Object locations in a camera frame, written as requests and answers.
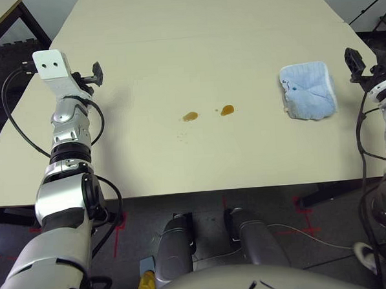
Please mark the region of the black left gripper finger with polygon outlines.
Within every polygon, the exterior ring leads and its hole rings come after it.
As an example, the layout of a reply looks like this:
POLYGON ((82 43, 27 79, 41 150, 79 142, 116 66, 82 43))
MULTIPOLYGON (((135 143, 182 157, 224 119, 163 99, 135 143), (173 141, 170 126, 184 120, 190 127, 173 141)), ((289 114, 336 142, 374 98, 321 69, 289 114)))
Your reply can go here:
POLYGON ((92 76, 91 82, 101 87, 103 83, 103 72, 102 72, 100 63, 98 61, 93 64, 92 73, 93 73, 93 76, 92 76))

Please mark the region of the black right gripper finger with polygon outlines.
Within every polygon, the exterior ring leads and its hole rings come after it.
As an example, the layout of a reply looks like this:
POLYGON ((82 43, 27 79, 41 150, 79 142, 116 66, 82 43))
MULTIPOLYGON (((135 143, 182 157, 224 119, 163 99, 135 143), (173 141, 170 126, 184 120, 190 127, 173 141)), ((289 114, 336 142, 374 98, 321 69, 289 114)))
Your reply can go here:
POLYGON ((353 48, 346 48, 344 55, 345 63, 350 70, 350 81, 366 81, 367 77, 363 75, 366 66, 361 54, 353 48))

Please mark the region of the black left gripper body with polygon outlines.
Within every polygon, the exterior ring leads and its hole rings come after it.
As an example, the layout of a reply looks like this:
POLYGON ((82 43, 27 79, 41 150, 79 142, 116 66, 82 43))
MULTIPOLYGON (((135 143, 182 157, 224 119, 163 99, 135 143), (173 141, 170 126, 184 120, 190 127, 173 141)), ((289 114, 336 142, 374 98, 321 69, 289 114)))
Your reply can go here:
POLYGON ((86 92, 89 96, 94 94, 94 89, 89 84, 94 83, 95 76, 82 77, 79 72, 74 72, 72 77, 82 91, 86 92))

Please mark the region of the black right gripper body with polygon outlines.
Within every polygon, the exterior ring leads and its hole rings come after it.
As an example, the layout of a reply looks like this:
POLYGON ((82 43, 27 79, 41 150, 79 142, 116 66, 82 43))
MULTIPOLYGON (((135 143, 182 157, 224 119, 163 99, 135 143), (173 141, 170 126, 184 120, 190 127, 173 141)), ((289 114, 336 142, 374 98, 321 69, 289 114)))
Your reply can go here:
POLYGON ((364 91, 370 91, 379 83, 386 81, 386 54, 376 56, 377 64, 371 69, 371 76, 365 78, 361 88, 364 91))

